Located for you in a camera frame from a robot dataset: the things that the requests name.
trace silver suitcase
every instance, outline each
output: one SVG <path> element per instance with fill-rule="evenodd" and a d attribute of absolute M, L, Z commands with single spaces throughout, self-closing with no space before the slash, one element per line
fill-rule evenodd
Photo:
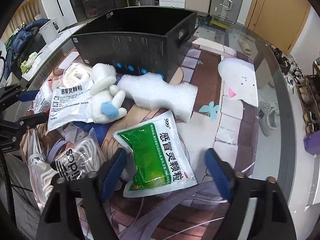
<path fill-rule="evenodd" d="M 220 21 L 237 22 L 243 0 L 211 0 L 211 15 Z"/>

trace suitcase handle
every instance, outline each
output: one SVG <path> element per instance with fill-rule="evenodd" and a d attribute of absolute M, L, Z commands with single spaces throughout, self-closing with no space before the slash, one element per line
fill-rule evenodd
<path fill-rule="evenodd" d="M 195 34 L 195 32 L 196 32 L 196 30 L 198 29 L 198 27 L 199 27 L 199 25 L 193 30 L 193 31 L 191 31 L 190 33 L 189 33 L 189 31 L 187 30 L 186 31 L 186 33 L 184 33 L 183 35 L 182 35 L 182 37 L 179 39 L 179 41 L 178 41 L 178 49 L 181 47 L 181 45 L 183 44 L 183 43 L 185 43 L 187 40 L 189 40 L 194 34 Z"/>
<path fill-rule="evenodd" d="M 226 10 L 231 10 L 232 9 L 232 5 L 233 5 L 233 2 L 231 0 L 228 0 L 228 2 L 230 3 L 229 5 L 229 8 L 226 8 Z"/>

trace bolt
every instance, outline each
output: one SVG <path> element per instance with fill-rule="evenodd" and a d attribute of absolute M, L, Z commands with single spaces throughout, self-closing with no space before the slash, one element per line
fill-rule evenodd
<path fill-rule="evenodd" d="M 64 178 L 59 178 L 59 179 L 57 179 L 57 183 L 58 183 L 58 184 L 61 184 L 61 183 L 63 183 L 64 181 L 65 181 Z"/>
<path fill-rule="evenodd" d="M 276 183 L 277 180 L 274 177 L 268 177 L 267 181 L 269 181 L 270 183 Z"/>
<path fill-rule="evenodd" d="M 243 172 L 241 172 L 241 171 L 237 171 L 237 172 L 236 172 L 236 177 L 238 177 L 238 178 L 245 178 L 245 174 L 244 174 Z"/>
<path fill-rule="evenodd" d="M 88 178 L 95 178 L 97 177 L 98 173 L 96 171 L 91 171 L 88 173 Z"/>

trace black storage box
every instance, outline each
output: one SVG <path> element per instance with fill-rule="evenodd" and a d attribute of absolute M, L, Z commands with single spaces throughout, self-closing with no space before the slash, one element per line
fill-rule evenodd
<path fill-rule="evenodd" d="M 71 38 L 85 63 L 118 73 L 158 73 L 169 82 L 189 49 L 196 12 L 159 6 L 120 8 L 88 23 Z"/>

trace medicine packet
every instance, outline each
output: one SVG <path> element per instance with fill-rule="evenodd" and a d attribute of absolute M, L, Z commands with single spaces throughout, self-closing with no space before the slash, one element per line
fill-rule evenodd
<path fill-rule="evenodd" d="M 125 186 L 124 197 L 150 196 L 197 184 L 170 110 L 113 136 L 133 154 L 137 171 Z"/>

